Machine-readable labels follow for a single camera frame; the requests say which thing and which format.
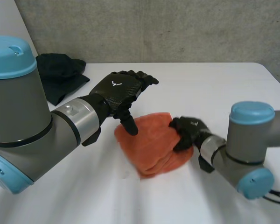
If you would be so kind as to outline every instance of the light blue cap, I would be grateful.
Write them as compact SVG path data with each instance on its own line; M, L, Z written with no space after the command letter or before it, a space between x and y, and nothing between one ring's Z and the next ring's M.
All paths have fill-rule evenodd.
M260 125L274 117L275 111L269 104L254 101L234 104L229 115L230 121L240 125Z
M267 168L258 168L246 174L237 185L237 191L247 199L266 195L273 187L274 176Z
M19 194L34 182L13 164L0 156L0 186L12 194Z
M26 41L0 36L0 79L21 77L36 67L36 59Z

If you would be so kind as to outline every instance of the robotic hand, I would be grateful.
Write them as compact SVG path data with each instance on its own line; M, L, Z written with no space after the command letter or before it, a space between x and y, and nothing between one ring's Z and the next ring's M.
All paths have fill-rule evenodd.
M200 152L200 168L207 173L216 170L237 192L247 199L265 197L272 190L274 177L264 167L268 147L280 147L280 111L262 102L245 101L232 106L227 141L212 134L199 119L174 119L177 130L191 136Z
M28 43L0 36L0 186L21 193L80 143L95 142L107 117L136 135L129 108L152 84L158 81L141 71L113 72L50 112Z

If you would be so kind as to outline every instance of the orange towel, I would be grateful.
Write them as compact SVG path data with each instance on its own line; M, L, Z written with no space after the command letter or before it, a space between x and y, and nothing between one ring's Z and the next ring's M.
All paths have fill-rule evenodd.
M175 153L174 146L181 137L169 127L170 113L153 113L135 119L139 133L129 135L122 125L115 137L129 161L136 167L140 178L151 178L179 168L193 155L193 147Z

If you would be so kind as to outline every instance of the white table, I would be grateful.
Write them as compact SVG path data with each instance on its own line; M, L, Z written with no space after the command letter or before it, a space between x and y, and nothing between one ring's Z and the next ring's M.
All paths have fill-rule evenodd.
M259 100L280 109L280 84L256 63L88 64L90 82L63 102L120 70L160 81L133 104L134 117L199 117L226 137L232 104ZM77 148L20 195L0 188L0 224L280 224L280 205L244 199L218 173L201 171L197 153L178 170L140 181L116 144L118 124L107 119L95 144ZM268 150L266 165L280 190L280 148Z

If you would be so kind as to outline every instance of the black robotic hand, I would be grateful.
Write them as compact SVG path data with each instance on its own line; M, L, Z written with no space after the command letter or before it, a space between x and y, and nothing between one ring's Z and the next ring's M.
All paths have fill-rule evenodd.
M175 128L181 136L181 140L173 149L177 153L183 151L185 148L191 147L192 145L195 145L200 152L203 142L208 137L212 136L208 127L197 118L174 118L170 122L169 126ZM201 155L199 155L198 161L200 169L207 173L214 171L214 168Z
M120 119L130 135L137 135L138 128L129 109L137 97L149 85L158 84L159 81L142 71L112 72L100 81L88 96L82 97L90 103L97 112L100 124L107 117Z
M197 118L174 118L170 122L169 127L174 128L181 136L181 140L174 148L175 152L183 151L185 148L189 148L192 145L198 147L199 138L210 132L208 127Z

